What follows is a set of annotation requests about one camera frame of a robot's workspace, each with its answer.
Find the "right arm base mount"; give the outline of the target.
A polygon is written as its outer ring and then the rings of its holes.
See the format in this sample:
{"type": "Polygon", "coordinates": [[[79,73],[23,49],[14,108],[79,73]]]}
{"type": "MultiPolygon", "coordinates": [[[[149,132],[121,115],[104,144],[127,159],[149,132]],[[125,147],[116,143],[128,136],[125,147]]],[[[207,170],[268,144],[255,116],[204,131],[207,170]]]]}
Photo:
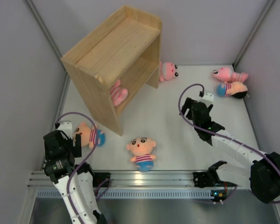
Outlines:
{"type": "Polygon", "coordinates": [[[198,188],[212,187],[213,183],[207,172],[193,172],[194,186],[198,188]]]}

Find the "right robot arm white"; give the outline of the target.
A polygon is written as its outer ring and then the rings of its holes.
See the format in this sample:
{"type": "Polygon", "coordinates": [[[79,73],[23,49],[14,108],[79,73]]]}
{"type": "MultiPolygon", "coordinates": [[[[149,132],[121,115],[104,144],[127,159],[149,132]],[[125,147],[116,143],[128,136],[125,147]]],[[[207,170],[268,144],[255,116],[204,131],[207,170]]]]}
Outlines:
{"type": "Polygon", "coordinates": [[[184,105],[179,106],[179,113],[202,141],[224,151],[240,167],[218,161],[201,175],[194,175],[195,185],[203,188],[230,182],[248,189],[263,203],[280,203],[280,155],[256,150],[234,138],[225,127],[211,120],[212,107],[186,98],[184,105]]]}

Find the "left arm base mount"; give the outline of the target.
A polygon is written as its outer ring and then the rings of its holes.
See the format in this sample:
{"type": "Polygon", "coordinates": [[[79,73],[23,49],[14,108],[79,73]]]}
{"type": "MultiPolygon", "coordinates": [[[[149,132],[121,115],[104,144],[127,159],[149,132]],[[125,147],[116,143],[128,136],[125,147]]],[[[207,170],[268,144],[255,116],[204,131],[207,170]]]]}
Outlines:
{"type": "Polygon", "coordinates": [[[100,184],[102,184],[101,187],[107,188],[110,184],[110,176],[111,174],[109,172],[94,172],[93,187],[97,188],[100,184]]]}

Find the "boy plush black hair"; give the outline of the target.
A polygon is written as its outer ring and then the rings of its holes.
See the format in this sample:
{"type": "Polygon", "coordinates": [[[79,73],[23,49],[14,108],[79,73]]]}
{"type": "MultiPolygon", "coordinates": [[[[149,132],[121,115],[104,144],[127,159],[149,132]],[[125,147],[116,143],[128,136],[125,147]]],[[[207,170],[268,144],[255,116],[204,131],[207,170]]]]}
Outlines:
{"type": "Polygon", "coordinates": [[[247,95],[248,88],[241,82],[222,82],[218,85],[216,93],[220,97],[232,96],[236,99],[243,99],[247,95]]]}

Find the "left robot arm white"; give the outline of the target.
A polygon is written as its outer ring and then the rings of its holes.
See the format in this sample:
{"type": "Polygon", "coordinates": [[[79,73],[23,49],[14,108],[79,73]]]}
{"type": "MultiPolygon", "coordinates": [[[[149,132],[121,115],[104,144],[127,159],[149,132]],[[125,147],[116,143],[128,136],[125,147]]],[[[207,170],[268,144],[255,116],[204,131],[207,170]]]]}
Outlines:
{"type": "Polygon", "coordinates": [[[44,173],[59,191],[73,224],[106,224],[93,189],[96,175],[88,164],[75,165],[73,142],[63,134],[55,130],[43,137],[44,173]]]}

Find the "pink frog-eyed plush toy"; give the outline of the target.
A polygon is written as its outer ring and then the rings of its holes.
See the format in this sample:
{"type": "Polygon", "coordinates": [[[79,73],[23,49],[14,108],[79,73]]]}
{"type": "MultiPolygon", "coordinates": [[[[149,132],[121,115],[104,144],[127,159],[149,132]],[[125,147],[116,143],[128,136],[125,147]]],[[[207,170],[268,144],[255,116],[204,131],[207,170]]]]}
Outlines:
{"type": "Polygon", "coordinates": [[[159,81],[170,81],[173,78],[177,78],[179,76],[178,73],[178,66],[176,64],[173,64],[171,62],[159,62],[159,68],[160,68],[160,77],[159,81]]]}

